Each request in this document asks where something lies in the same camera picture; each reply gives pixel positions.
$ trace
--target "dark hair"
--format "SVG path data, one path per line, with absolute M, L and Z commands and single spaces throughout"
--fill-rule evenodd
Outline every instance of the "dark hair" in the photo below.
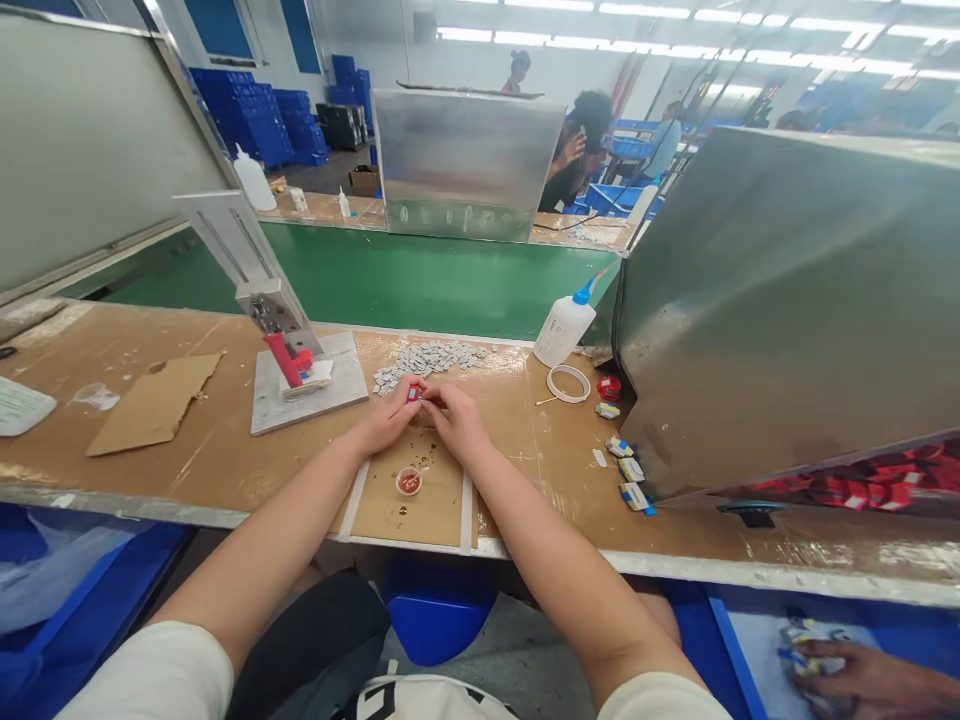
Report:
M 613 121 L 613 100 L 598 90 L 585 90 L 577 96 L 567 120 L 574 130 L 583 127 L 587 134 L 586 153 L 595 155 L 603 148 L 603 136 Z
M 683 100 L 674 100 L 672 103 L 667 105 L 667 110 L 673 113 L 675 120 L 683 122 Z
M 511 50 L 510 57 L 513 58 L 513 62 L 510 63 L 510 72 L 518 67 L 522 67 L 524 70 L 530 69 L 530 53 L 526 50 Z
M 806 132 L 810 129 L 810 119 L 803 110 L 791 110 L 784 113 L 777 120 L 777 130 L 799 130 Z

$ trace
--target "hand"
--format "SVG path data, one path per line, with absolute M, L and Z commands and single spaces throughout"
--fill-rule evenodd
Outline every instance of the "hand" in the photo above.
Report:
M 563 170 L 565 167 L 578 160 L 586 151 L 586 149 L 587 136 L 584 135 L 583 131 L 581 130 L 567 141 L 567 145 L 563 148 L 563 152 L 560 153 L 560 157 L 554 161 L 557 165 L 557 170 Z
M 825 697 L 859 699 L 854 714 L 867 718 L 923 717 L 960 707 L 960 682 L 933 670 L 851 642 L 798 643 L 806 657 L 842 658 L 843 670 L 823 677 L 794 678 L 805 690 Z
M 413 386 L 427 389 L 423 378 L 404 375 L 393 392 L 376 401 L 367 416 L 346 432 L 344 439 L 365 458 L 393 445 L 423 407 L 419 400 L 407 402 L 407 392 Z
M 433 387 L 423 394 L 423 407 L 430 413 L 440 439 L 465 466 L 493 448 L 477 401 L 453 383 Z

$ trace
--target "workbench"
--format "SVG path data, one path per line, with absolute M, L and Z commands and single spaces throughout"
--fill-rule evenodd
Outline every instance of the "workbench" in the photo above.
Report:
M 320 336 L 344 329 L 316 327 Z M 443 337 L 382 328 L 353 331 L 370 388 L 376 369 L 391 364 L 405 343 Z M 953 522 L 861 516 L 861 529 L 853 531 L 843 522 L 843 511 L 809 508 L 784 513 L 775 528 L 748 529 L 740 518 L 709 503 L 662 508 L 656 517 L 631 512 L 619 497 L 613 458 L 607 455 L 608 466 L 601 467 L 593 453 L 615 429 L 594 412 L 597 396 L 581 405 L 555 401 L 537 407 L 537 400 L 549 397 L 546 368 L 531 356 L 529 342 L 462 339 L 489 347 L 487 361 L 436 379 L 456 380 L 477 397 L 497 447 L 618 570 L 960 605 L 960 543 Z M 26 435 L 0 439 L 0 501 L 5 502 L 232 528 L 368 406 L 361 403 L 252 437 L 254 357 L 263 343 L 253 324 L 236 315 L 75 302 L 12 344 L 19 352 L 0 364 L 0 374 L 52 395 L 58 407 Z M 224 354 L 215 373 L 171 442 L 84 456 L 108 412 L 82 402 L 91 386 L 122 396 L 155 363 L 218 352 Z M 570 362 L 596 380 L 585 357 L 572 356 Z M 411 428 L 372 460 L 359 497 L 355 484 L 341 508 L 334 536 L 506 556 L 482 502 L 434 432 Z M 429 456 L 439 475 L 428 473 L 428 484 L 435 482 L 437 492 L 422 492 L 418 497 L 428 498 L 425 503 L 399 513 L 395 491 L 378 488 L 392 484 L 390 468 L 411 464 L 411 453 L 424 460 Z M 351 501 L 354 520 L 344 533 Z M 858 537 L 864 522 L 869 540 Z

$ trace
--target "cardboard box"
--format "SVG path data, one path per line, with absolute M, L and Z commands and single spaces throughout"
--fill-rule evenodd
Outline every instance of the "cardboard box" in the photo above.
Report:
M 360 197 L 376 197 L 380 189 L 380 171 L 369 165 L 357 165 L 350 171 L 350 187 Z

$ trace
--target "paper sheet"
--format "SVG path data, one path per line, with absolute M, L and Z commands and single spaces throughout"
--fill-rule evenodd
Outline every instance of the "paper sheet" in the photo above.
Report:
M 0 436 L 23 435 L 56 406 L 57 401 L 49 395 L 0 377 Z

